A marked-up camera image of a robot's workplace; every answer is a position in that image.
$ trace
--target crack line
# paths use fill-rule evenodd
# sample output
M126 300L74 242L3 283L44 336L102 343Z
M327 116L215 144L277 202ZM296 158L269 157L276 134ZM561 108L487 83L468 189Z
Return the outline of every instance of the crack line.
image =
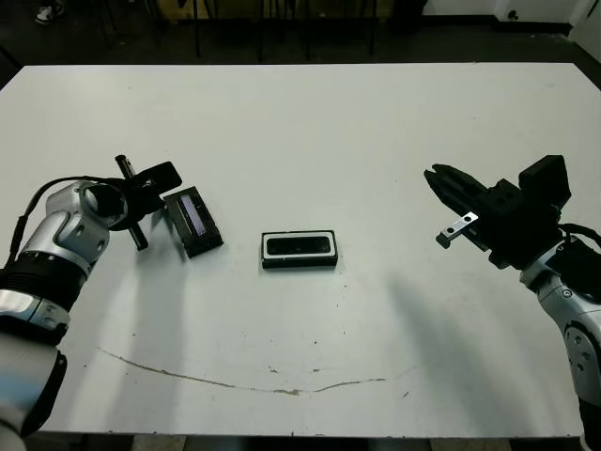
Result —
M292 389L292 390L285 390L285 389L276 389L276 390L269 390L266 388L257 388L257 387L245 387L243 385L234 385L232 383L224 383L224 382L219 382L219 381L212 381L211 379L202 379L202 378L196 378L194 376L187 376L185 374L179 374L179 373L174 373L173 371L167 371L166 369L157 369L157 368L153 368L152 366L146 366L146 365L142 365L142 364L138 364L132 360L128 360L125 357L121 357L120 355L116 355L113 354L112 352L105 350L103 348L100 347L96 347L100 352L105 353L106 355L113 357L114 359L120 360L121 362L127 364L127 365L131 365L131 366L135 366L136 368L140 368L140 369L144 369L144 371L150 371L152 373L157 373L157 374L163 374L165 376L171 376L174 378L180 378L180 379L185 379L188 381L195 381L195 382L202 382L202 383L208 383L210 385L217 385L218 387L222 387L222 388L233 388L235 390L246 390L248 392L261 392L261 393L275 393L278 395L288 395L291 397L297 397L302 393L306 393L306 394L311 394L311 393L321 393L321 392L325 392L326 390L331 390L333 388L339 388L339 387L344 387L347 385L357 385L360 383L369 383L369 382L386 382L386 381L398 381L399 379L401 379L403 376L405 376L406 374L408 374L411 371L414 371L415 369L417 369L419 366L421 365L416 365L416 366L412 366L411 368L406 369L405 371L401 372L400 374L396 375L393 378L390 379L386 379L386 378L372 378L372 379L363 379L360 381L344 381L344 382L338 382L332 385L327 385L325 387L316 389L316 390L301 390L301 389Z

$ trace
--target robotic arm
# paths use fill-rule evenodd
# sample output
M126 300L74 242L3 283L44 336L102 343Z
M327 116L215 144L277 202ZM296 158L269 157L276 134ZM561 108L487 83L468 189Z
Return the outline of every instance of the robotic arm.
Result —
M546 156L519 175L519 188L502 179L486 188L451 166L435 164L425 178L440 201L460 215L437 241L448 248L463 235L498 268L521 271L560 328L584 426L583 446L601 450L601 255L575 238L601 246L580 225L559 225L570 197L562 156Z
M163 203L159 194L181 179L171 163L134 175L116 158L125 179L77 179L50 195L46 217L19 253L28 215L50 182L19 218L10 257L0 271L0 449L24 449L20 436L50 416L67 369L56 349L69 327L69 311L109 242L110 230L128 228L138 250L147 246L138 226Z

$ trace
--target rectangular black object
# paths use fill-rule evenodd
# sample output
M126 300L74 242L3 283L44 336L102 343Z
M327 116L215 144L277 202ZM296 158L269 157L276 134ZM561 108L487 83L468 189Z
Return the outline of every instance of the rectangular black object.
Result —
M188 257L223 244L222 236L196 188L170 194L164 202Z
M333 230L268 232L261 235L263 268L336 266L338 250Z

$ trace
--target table surface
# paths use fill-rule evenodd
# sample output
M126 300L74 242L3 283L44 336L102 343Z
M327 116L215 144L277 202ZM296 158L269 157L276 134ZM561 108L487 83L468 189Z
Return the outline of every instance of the table surface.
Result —
M45 181L171 161L224 246L160 216L111 243L71 311L46 430L578 435L560 333L425 183L566 158L563 219L600 227L601 95L569 64L30 67L0 92L0 253ZM38 208L26 236L42 217ZM334 229L335 270L266 272L261 232Z

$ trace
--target black cable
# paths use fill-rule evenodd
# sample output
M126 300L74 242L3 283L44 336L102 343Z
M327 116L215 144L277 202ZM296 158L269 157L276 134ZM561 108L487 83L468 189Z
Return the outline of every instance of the black cable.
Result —
M578 224L559 224L558 227L561 230L563 230L568 236L573 233L579 234L584 237L590 238L596 243L597 246L601 247L601 235L599 235L591 228Z
M29 205L27 205L25 212L21 216L19 216L19 219L17 220L17 225L15 225L15 230L12 233L12 241L10 242L8 260L7 260L7 264L5 265L5 267L10 265L11 263L14 263L14 261L17 259L17 255L19 254L19 248L21 247L21 241L23 240L23 233L25 232L25 226L27 225L27 219L29 219L29 215L32 213L32 211L34 210L34 208L36 207L36 205L38 204L39 200L44 195L46 190L48 190L48 188L50 188L50 187L54 186L55 184L60 183L62 181L76 181L76 180L88 180L88 181L96 181L96 182L111 184L111 181L109 179L103 179L100 177L80 176L80 177L63 177L62 179L55 179L55 180L49 181L45 185L42 185L42 187L36 191L34 196L29 201Z

